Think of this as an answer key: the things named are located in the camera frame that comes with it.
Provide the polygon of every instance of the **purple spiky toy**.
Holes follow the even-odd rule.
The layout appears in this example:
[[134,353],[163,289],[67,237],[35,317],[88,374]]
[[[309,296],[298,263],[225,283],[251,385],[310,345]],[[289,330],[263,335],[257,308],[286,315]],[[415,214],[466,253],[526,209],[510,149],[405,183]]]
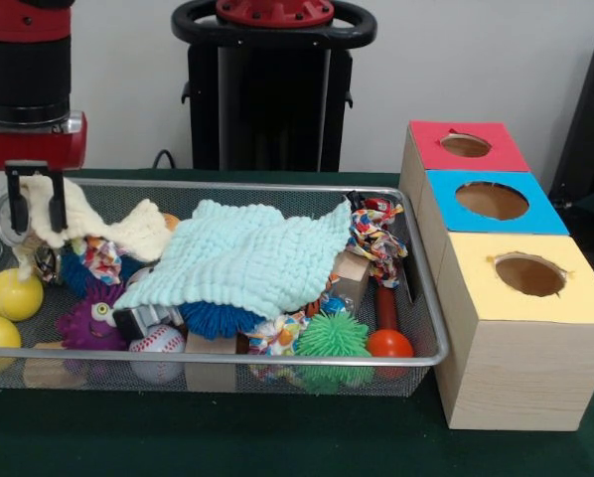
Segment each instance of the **purple spiky toy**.
[[112,316],[113,305],[123,291],[123,285],[91,280],[85,299],[57,321],[63,346],[71,350],[126,351],[127,343]]

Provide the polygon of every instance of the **red ball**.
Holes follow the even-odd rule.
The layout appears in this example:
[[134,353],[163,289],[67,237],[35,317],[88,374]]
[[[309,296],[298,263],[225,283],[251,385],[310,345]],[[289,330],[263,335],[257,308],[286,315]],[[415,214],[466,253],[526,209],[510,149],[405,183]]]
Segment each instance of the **red ball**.
[[383,358],[412,358],[414,350],[409,340],[394,330],[378,330],[368,338],[370,354]]
[[[404,335],[394,330],[378,330],[368,338],[368,351],[383,358],[412,358],[414,350]],[[395,380],[407,374],[407,368],[378,367],[376,373],[385,380]]]

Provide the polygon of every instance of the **light blue towel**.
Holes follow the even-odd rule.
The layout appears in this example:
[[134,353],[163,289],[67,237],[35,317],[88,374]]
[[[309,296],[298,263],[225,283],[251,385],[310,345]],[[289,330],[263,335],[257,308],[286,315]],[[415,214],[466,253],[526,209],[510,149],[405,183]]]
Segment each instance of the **light blue towel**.
[[315,301],[350,237],[350,202],[318,220],[201,201],[154,271],[114,308],[207,301],[274,319]]

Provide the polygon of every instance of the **toy eye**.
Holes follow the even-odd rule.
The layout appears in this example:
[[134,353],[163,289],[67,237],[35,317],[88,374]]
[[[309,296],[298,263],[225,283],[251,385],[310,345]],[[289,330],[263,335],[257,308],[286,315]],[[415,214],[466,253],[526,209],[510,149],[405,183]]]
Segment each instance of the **toy eye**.
[[116,327],[111,314],[111,308],[107,303],[96,303],[91,305],[91,317],[96,321],[104,321],[111,327]]

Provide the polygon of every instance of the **green tablecloth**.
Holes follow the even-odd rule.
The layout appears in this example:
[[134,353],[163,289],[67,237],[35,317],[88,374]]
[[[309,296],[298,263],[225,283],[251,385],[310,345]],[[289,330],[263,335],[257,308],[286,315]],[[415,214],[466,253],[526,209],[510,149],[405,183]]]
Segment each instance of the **green tablecloth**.
[[[84,171],[127,179],[381,185],[394,174]],[[0,475],[594,476],[574,433],[451,431],[433,374],[409,399],[0,392]]]

